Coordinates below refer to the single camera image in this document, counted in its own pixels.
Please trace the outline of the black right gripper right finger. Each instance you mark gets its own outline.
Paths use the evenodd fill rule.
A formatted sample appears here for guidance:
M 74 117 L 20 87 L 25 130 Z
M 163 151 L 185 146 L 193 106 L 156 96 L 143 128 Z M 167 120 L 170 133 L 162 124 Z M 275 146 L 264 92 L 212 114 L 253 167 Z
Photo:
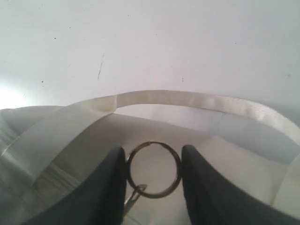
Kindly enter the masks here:
M 232 184 L 192 145 L 181 151 L 183 192 L 193 225 L 298 225 Z

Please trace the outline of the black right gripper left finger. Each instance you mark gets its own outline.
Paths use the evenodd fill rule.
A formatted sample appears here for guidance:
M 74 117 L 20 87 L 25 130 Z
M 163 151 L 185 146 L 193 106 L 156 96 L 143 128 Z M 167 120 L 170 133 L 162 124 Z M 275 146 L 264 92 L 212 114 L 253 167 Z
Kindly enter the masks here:
M 58 203 L 27 225 L 120 225 L 126 195 L 122 147 L 109 151 L 92 174 Z

